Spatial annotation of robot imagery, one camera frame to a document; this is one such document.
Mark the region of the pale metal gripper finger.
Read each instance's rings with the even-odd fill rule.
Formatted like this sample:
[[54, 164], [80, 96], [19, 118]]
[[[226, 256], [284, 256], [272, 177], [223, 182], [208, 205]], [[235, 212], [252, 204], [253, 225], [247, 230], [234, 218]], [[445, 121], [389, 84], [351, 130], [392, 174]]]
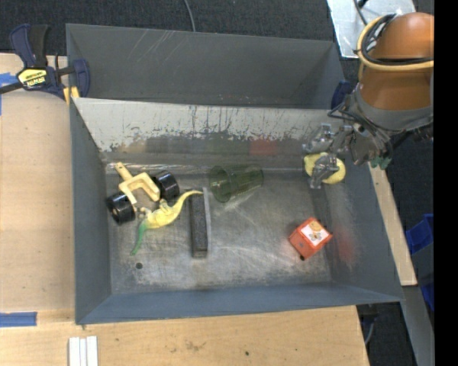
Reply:
[[310, 187], [319, 189], [322, 184], [336, 184], [340, 181], [340, 161], [334, 154], [311, 154], [308, 156]]
[[327, 152], [334, 141], [334, 133], [331, 125], [321, 125], [316, 129], [309, 141], [303, 146], [306, 153], [322, 153]]

